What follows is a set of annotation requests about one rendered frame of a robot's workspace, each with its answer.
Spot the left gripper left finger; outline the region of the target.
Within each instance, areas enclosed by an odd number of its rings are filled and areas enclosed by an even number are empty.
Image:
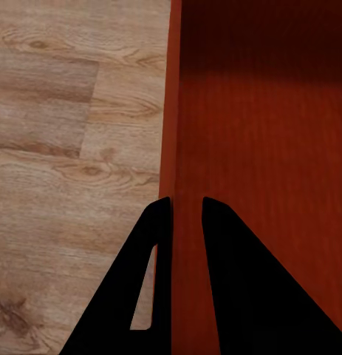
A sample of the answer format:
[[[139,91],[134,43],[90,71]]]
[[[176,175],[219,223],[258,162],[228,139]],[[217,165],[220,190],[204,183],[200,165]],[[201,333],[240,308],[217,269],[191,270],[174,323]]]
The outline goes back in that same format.
[[[156,247],[151,327],[129,330]],[[141,214],[59,355],[171,355],[171,199]]]

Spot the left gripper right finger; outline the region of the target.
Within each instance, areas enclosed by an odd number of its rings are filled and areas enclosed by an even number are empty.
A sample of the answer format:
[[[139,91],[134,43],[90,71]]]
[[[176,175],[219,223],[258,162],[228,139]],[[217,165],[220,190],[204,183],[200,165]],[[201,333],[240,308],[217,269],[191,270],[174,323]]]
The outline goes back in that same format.
[[[242,219],[204,197],[221,355],[342,355],[342,332]]]

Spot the storage box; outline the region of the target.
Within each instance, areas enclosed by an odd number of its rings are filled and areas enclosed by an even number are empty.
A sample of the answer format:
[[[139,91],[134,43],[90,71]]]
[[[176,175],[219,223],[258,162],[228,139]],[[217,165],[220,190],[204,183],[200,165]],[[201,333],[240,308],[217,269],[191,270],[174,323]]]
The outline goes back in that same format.
[[[171,355],[221,355],[203,198],[342,332],[342,0],[171,0],[159,198]]]

